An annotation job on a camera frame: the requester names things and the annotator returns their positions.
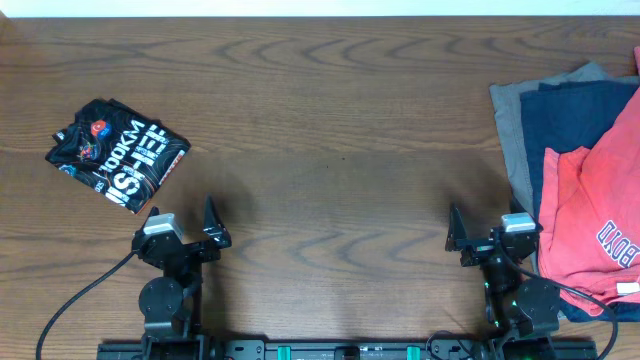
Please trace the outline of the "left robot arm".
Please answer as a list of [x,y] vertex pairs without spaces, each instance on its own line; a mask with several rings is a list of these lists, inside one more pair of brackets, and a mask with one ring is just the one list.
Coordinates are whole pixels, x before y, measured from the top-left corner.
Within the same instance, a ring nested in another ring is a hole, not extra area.
[[140,291],[144,316],[143,359],[217,359],[220,350],[202,332],[202,265],[220,259],[231,236],[211,196],[204,205],[206,238],[185,243],[184,231],[172,213],[154,207],[132,239],[132,251],[162,271]]

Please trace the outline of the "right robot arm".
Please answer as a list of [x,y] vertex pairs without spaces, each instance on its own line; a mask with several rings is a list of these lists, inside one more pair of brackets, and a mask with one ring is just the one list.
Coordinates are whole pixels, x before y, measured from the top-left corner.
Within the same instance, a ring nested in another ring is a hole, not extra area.
[[485,313],[495,332],[462,348],[470,359],[542,359],[553,355],[548,336],[559,328],[559,290],[528,276],[520,263],[536,251],[540,226],[526,213],[506,214],[484,238],[468,236],[459,209],[449,210],[445,250],[484,278]]

